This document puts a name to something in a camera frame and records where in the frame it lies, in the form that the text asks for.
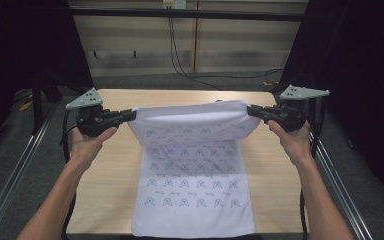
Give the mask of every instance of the light wood surface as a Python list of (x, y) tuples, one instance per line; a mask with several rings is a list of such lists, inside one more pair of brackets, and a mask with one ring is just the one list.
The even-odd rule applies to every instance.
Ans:
[[(177, 90), (99, 90), (104, 108), (174, 106), (246, 100), (275, 104), (270, 93)], [(258, 233), (301, 232), (300, 183), (279, 139), (263, 122), (241, 141)], [(131, 234), (141, 146), (127, 124), (105, 142), (84, 174), (67, 233)]]

